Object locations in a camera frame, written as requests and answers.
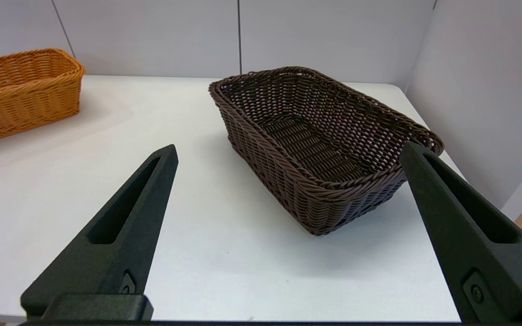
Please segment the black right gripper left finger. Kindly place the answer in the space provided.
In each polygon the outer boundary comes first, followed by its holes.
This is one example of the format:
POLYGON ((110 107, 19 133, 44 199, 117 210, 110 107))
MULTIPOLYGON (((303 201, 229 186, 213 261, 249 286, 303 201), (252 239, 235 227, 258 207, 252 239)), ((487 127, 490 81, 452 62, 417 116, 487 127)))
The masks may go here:
POLYGON ((154 151, 21 295, 29 320, 149 320, 145 287, 178 167, 154 151))

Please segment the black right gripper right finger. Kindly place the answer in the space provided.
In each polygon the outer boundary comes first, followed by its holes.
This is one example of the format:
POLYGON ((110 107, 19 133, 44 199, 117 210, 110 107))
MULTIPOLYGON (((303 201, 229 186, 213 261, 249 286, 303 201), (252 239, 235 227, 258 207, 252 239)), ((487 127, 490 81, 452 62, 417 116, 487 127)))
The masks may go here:
POLYGON ((522 322, 522 229, 409 142, 400 163, 462 322, 522 322))

